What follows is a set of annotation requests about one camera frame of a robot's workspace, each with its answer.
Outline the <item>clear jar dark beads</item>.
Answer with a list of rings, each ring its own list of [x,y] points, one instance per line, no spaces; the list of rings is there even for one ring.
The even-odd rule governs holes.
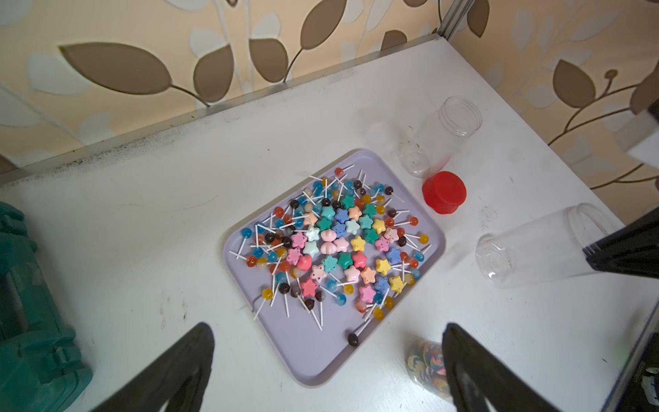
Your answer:
[[[413,342],[406,353],[406,369],[415,384],[448,403],[453,402],[441,343],[426,339]]]

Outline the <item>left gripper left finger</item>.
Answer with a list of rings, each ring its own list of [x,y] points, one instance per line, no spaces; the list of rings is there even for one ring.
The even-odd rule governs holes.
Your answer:
[[[195,325],[97,411],[199,411],[212,371],[215,338]]]

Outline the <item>clear jar colourful candies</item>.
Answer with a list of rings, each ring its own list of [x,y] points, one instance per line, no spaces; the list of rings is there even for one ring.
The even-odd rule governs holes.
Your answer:
[[[499,288],[557,282],[596,271],[586,258],[595,243],[623,228],[594,204],[581,203],[500,234],[486,234],[475,249],[482,275]]]

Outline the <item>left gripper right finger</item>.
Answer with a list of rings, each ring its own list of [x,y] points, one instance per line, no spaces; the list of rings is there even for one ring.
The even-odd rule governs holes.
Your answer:
[[[442,349],[458,411],[556,411],[459,324],[449,323]]]

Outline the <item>clear candy jar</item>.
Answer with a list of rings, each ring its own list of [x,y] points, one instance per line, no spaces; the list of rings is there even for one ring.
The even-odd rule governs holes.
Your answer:
[[[440,172],[482,126],[482,114],[470,100],[449,97],[430,113],[419,130],[400,143],[399,160],[407,173],[427,178]]]

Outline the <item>red jar lid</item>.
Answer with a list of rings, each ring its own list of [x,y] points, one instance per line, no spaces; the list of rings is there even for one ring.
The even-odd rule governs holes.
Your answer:
[[[424,182],[422,194],[426,204],[436,213],[450,215],[465,202],[467,189],[457,175],[442,171]]]

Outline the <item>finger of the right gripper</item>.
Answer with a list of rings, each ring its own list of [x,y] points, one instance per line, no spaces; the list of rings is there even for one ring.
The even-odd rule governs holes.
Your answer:
[[[658,278],[658,209],[583,249],[599,272]]]

